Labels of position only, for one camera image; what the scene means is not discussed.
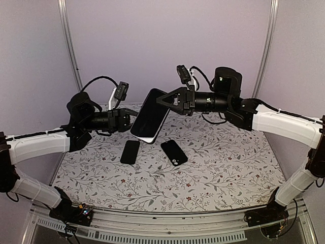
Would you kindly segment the small black phone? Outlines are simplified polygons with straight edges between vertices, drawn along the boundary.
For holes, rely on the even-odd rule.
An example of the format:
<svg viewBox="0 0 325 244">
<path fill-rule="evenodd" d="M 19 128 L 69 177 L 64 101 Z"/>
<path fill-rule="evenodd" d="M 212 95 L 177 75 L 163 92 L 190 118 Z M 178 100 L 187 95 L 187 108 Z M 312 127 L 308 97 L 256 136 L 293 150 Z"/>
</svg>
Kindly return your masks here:
<svg viewBox="0 0 325 244">
<path fill-rule="evenodd" d="M 170 111 L 156 103 L 156 99 L 165 94 L 160 89 L 151 89 L 131 127 L 131 134 L 148 144 L 155 142 Z"/>
</svg>

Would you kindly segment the large black phone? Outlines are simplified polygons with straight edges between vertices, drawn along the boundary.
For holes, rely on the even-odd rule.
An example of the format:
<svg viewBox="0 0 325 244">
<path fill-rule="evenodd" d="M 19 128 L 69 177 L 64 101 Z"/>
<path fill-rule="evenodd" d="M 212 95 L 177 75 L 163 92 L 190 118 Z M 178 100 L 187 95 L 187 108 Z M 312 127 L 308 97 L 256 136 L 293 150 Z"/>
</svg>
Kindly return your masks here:
<svg viewBox="0 0 325 244">
<path fill-rule="evenodd" d="M 128 140 L 124 146 L 120 162 L 122 164 L 133 165 L 136 163 L 140 142 L 135 140 Z"/>
</svg>

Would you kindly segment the black case with camera holes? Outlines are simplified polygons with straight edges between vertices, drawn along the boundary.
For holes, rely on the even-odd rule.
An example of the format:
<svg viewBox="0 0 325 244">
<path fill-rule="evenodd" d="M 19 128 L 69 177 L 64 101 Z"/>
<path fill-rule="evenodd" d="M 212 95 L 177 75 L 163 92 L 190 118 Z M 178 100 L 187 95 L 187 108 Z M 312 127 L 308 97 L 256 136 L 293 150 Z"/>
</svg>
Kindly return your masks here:
<svg viewBox="0 0 325 244">
<path fill-rule="evenodd" d="M 160 146 L 173 166 L 179 166 L 188 161 L 187 155 L 175 140 L 163 142 Z"/>
</svg>

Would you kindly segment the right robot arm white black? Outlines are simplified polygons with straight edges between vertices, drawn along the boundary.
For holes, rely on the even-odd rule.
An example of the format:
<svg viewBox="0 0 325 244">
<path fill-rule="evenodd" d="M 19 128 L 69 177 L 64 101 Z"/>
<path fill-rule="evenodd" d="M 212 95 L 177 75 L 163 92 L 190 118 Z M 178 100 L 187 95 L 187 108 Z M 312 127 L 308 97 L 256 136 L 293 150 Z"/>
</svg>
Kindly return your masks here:
<svg viewBox="0 0 325 244">
<path fill-rule="evenodd" d="M 188 116 L 194 112 L 222 113 L 239 129 L 279 135 L 310 147 L 306 162 L 272 193 L 263 209 L 266 221 L 274 221 L 296 196 L 324 177 L 324 118 L 276 109 L 257 98 L 240 98 L 242 75 L 232 68 L 215 69 L 214 78 L 208 82 L 209 92 L 196 91 L 188 84 L 193 76 L 185 66 L 178 66 L 177 73 L 185 86 L 157 98 L 158 104 Z"/>
</svg>

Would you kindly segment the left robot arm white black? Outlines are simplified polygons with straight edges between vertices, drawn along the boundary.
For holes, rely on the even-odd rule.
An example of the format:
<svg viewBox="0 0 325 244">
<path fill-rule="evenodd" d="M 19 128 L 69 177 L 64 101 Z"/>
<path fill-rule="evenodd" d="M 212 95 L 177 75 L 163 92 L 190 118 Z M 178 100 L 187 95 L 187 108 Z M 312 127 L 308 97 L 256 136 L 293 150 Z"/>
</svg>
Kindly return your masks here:
<svg viewBox="0 0 325 244">
<path fill-rule="evenodd" d="M 76 213 L 66 193 L 17 172 L 16 164 L 44 155 L 79 151 L 92 139 L 92 131 L 105 136 L 128 131 L 132 126 L 131 116 L 138 113 L 127 108 L 103 111 L 84 91 L 71 98 L 67 109 L 70 121 L 60 128 L 20 136 L 1 133 L 1 192 L 41 202 L 70 221 Z"/>
</svg>

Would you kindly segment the floral patterned table mat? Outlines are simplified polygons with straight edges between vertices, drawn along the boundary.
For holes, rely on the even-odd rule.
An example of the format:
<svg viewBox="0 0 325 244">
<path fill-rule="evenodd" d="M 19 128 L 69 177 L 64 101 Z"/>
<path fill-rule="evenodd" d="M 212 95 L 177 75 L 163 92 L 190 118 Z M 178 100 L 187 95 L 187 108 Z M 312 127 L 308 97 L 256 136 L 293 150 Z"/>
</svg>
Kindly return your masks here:
<svg viewBox="0 0 325 244">
<path fill-rule="evenodd" d="M 136 163 L 122 164 L 130 132 L 92 134 L 88 145 L 64 156 L 53 184 L 75 203 L 99 208 L 150 212 L 229 210 L 266 204 L 284 181 L 261 132 L 217 125 L 173 112 L 153 144 L 140 143 Z M 188 161 L 173 166 L 161 148 L 175 140 Z"/>
</svg>

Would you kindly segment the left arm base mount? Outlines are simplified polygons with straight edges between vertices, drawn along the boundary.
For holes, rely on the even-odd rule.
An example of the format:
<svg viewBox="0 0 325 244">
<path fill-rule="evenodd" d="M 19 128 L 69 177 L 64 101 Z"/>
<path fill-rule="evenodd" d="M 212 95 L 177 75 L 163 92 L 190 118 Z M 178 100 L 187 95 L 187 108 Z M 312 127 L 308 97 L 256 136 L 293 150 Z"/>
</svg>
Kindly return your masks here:
<svg viewBox="0 0 325 244">
<path fill-rule="evenodd" d="M 89 227 L 93 218 L 92 207 L 81 203 L 73 206 L 67 194 L 59 187 L 54 187 L 60 194 L 60 203 L 56 208 L 51 208 L 49 217 L 62 221 Z"/>
</svg>

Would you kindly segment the left aluminium frame post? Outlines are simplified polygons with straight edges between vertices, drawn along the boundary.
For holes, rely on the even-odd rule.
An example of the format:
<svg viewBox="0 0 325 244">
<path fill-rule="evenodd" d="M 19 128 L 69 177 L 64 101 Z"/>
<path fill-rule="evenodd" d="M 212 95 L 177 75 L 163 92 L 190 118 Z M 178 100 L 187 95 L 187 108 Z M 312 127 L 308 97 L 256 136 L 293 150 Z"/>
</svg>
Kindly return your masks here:
<svg viewBox="0 0 325 244">
<path fill-rule="evenodd" d="M 67 4 L 65 0 L 58 0 L 57 3 L 58 3 L 61 26 L 63 30 L 63 36 L 66 42 L 66 47 L 69 55 L 70 64 L 72 67 L 75 84 L 77 90 L 80 91 L 83 88 L 83 85 L 82 85 L 79 67 L 77 64 L 77 59 L 76 59 L 75 50 L 73 46 L 72 34 L 71 34 L 69 19 L 68 19 Z"/>
</svg>

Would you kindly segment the aluminium frame post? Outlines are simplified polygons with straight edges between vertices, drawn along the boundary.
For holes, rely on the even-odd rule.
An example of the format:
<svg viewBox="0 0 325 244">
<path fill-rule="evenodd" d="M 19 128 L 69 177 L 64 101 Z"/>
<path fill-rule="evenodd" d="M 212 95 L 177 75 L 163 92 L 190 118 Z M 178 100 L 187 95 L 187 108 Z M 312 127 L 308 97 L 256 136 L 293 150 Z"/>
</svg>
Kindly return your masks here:
<svg viewBox="0 0 325 244">
<path fill-rule="evenodd" d="M 262 88 L 262 83 L 267 68 L 267 63 L 268 63 L 274 32 L 275 32 L 275 27 L 276 27 L 278 7 L 279 7 L 279 0 L 271 0 L 266 38 L 265 38 L 261 61 L 259 64 L 259 69 L 257 72 L 256 82 L 252 93 L 253 98 L 258 97 Z"/>
<path fill-rule="evenodd" d="M 73 46 L 72 34 L 71 34 L 69 19 L 68 19 L 67 4 L 65 0 L 58 0 L 57 3 L 58 3 L 61 26 L 63 30 L 63 36 L 66 42 L 66 47 L 69 55 L 70 64 L 72 67 L 75 84 L 77 90 L 80 91 L 83 88 L 83 85 L 82 85 L 79 67 L 77 64 L 77 59 L 76 59 L 75 50 Z"/>
</svg>

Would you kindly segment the front aluminium rail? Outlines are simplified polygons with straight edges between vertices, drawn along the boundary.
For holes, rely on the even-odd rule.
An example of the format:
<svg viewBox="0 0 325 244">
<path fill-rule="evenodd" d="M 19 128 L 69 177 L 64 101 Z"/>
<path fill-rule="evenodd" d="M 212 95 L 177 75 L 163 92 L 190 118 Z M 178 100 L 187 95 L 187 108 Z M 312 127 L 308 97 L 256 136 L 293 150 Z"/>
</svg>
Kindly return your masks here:
<svg viewBox="0 0 325 244">
<path fill-rule="evenodd" d="M 249 226 L 245 210 L 153 213 L 96 208 L 89 226 L 64 223 L 35 204 L 23 243 L 317 243 L 306 205 L 291 203 L 287 220 Z"/>
</svg>

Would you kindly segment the right aluminium frame post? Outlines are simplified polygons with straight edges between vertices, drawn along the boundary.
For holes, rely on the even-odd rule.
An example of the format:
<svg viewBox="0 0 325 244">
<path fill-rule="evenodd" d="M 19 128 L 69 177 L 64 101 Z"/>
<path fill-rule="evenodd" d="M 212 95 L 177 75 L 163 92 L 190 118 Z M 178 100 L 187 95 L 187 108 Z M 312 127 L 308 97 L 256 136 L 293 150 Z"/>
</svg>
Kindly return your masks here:
<svg viewBox="0 0 325 244">
<path fill-rule="evenodd" d="M 275 27 L 276 27 L 278 7 L 279 7 L 279 0 L 271 0 L 266 38 L 265 38 L 261 61 L 259 64 L 259 69 L 257 72 L 256 82 L 252 93 L 253 98 L 258 97 L 262 88 L 262 83 L 267 68 L 267 63 L 268 63 L 274 32 L 275 32 Z"/>
</svg>

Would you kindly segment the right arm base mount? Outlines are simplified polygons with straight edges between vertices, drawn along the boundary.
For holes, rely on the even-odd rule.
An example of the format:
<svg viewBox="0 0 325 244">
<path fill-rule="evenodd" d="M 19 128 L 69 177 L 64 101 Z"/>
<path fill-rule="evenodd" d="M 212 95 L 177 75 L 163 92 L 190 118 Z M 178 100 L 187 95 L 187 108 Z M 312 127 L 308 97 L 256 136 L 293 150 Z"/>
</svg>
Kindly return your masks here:
<svg viewBox="0 0 325 244">
<path fill-rule="evenodd" d="M 244 221 L 248 223 L 249 227 L 267 224 L 289 217 L 286 206 L 282 206 L 275 201 L 278 190 L 279 187 L 272 192 L 265 207 L 256 210 L 248 210 L 244 213 Z"/>
</svg>

